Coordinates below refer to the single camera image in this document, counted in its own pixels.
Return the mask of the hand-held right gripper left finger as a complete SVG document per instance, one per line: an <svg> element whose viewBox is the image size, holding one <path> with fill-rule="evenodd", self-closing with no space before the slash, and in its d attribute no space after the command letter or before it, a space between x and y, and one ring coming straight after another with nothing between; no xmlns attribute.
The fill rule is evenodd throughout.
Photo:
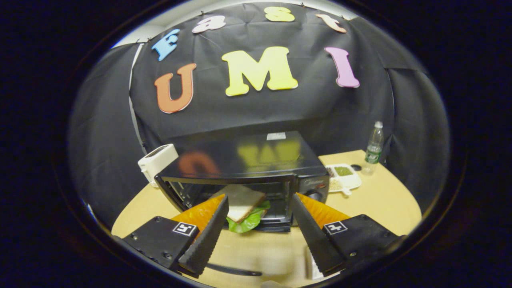
<svg viewBox="0 0 512 288"><path fill-rule="evenodd" d="M221 194L172 219L155 216L123 241L149 260L198 278L210 260L229 211Z"/></svg>

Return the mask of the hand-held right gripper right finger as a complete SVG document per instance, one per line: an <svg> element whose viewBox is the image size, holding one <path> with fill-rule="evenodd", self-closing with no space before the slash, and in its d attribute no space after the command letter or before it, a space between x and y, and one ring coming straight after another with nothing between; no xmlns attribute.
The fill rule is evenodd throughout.
<svg viewBox="0 0 512 288"><path fill-rule="evenodd" d="M402 243L402 236L365 214L349 217L300 193L291 197L291 209L324 276L357 273L391 254Z"/></svg>

